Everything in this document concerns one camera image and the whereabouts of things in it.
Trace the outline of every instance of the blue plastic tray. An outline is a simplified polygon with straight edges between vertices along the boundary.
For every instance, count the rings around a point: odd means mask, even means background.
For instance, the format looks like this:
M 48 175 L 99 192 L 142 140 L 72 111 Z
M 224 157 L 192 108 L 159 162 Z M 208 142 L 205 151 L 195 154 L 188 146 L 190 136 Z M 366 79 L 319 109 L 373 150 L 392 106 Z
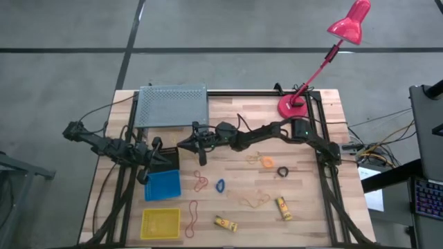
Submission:
M 159 201 L 181 195 L 179 170 L 151 173 L 147 177 L 148 182 L 145 185 L 146 201 Z

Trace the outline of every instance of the wooden tabletop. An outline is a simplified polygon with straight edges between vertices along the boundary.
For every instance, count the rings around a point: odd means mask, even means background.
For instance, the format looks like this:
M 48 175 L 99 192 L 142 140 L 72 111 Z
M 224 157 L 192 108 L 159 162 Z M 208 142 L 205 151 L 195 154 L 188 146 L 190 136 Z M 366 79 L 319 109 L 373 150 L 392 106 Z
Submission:
M 345 116 L 338 91 L 319 90 L 321 92 L 325 117 L 328 122 L 343 122 Z M 117 91 L 114 102 L 128 98 L 134 91 Z M 276 106 L 278 97 L 210 97 L 210 125 L 226 121 L 237 125 L 237 113 L 240 113 L 252 129 L 281 120 Z M 121 127 L 127 124 L 131 100 L 113 105 L 109 116 L 107 136 L 117 138 Z M 349 141 L 346 124 L 327 126 L 331 141 L 345 143 Z M 244 124 L 240 130 L 246 131 Z M 150 129 L 147 143 L 154 136 L 160 136 L 163 147 L 174 147 L 176 143 L 190 135 L 189 127 Z M 247 156 L 260 152 L 272 157 L 275 166 L 265 169 L 260 162 L 248 162 Z M 199 166 L 197 157 L 180 149 L 181 196 L 164 201 L 146 202 L 144 186 L 136 184 L 132 202 L 131 218 L 127 234 L 127 246 L 329 246 L 329 234 L 323 197 L 318 178 L 318 168 L 314 150 L 308 145 L 289 145 L 273 138 L 251 145 L 242 152 L 232 151 L 229 147 L 218 147 L 208 153 L 208 164 Z M 351 156 L 342 156 L 353 160 Z M 87 241 L 92 236 L 92 214 L 100 187 L 113 163 L 106 157 L 100 158 L 94 178 L 87 213 L 84 219 L 80 241 Z M 289 175 L 280 178 L 277 167 L 289 168 Z M 200 192 L 194 191 L 197 179 L 194 171 L 199 170 L 209 184 Z M 97 225 L 106 219 L 112 205 L 118 167 L 112 172 L 102 195 L 98 212 Z M 225 191 L 220 194 L 215 189 L 216 182 L 223 178 Z M 363 190 L 356 165 L 343 162 L 339 166 L 338 178 L 345 209 L 364 235 L 374 241 L 374 232 L 366 206 Z M 270 201 L 257 208 L 245 205 L 249 200 L 252 205 L 260 196 L 268 194 Z M 292 221 L 283 221 L 275 199 L 283 196 L 287 202 Z M 189 204 L 198 201 L 198 220 L 194 225 L 195 236 L 185 236 L 185 228 L 191 222 Z M 147 208 L 180 208 L 180 239 L 168 241 L 141 240 L 142 212 Z M 215 216 L 221 216 L 238 223 L 236 233 L 214 224 Z M 338 216 L 334 215 L 337 232 L 340 234 Z M 116 229 L 118 239 L 120 230 Z

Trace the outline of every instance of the pink desk lamp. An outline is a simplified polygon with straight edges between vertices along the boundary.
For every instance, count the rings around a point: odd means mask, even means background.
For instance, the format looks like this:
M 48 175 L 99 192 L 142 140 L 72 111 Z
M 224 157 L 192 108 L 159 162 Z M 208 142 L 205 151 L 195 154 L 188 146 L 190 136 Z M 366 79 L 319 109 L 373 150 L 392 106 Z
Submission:
M 325 61 L 320 65 L 320 68 L 298 89 L 295 94 L 285 95 L 280 100 L 278 103 L 278 112 L 283 118 L 306 115 L 307 107 L 300 95 L 306 91 L 309 84 L 317 77 L 322 69 L 334 59 L 343 40 L 360 45 L 362 36 L 361 22 L 365 19 L 370 8 L 370 0 L 356 0 L 344 19 L 337 21 L 327 29 L 329 33 L 340 38 L 340 41 L 337 45 L 332 46 L 331 50 L 325 57 Z

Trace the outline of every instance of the yellow plastic tray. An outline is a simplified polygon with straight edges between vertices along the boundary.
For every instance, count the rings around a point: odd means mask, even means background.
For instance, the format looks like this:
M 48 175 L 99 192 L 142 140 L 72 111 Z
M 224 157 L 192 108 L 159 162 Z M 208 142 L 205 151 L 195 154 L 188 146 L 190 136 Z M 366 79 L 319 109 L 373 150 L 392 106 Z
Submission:
M 140 232 L 141 239 L 178 239 L 179 237 L 179 208 L 143 210 Z

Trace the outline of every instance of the battery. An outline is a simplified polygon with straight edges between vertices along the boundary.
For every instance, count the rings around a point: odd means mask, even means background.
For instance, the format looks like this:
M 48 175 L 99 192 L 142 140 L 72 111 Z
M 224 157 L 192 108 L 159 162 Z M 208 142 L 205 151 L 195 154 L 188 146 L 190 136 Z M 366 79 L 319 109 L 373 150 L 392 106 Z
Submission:
M 232 232 L 237 232 L 237 226 L 238 226 L 237 223 L 229 221 L 227 219 L 223 219 L 218 215 L 215 216 L 214 223 Z
M 286 202 L 284 201 L 283 197 L 278 197 L 276 200 L 277 206 L 280 209 L 280 212 L 282 213 L 283 219 L 285 221 L 292 220 L 292 214 L 288 210 L 288 206 L 286 205 Z

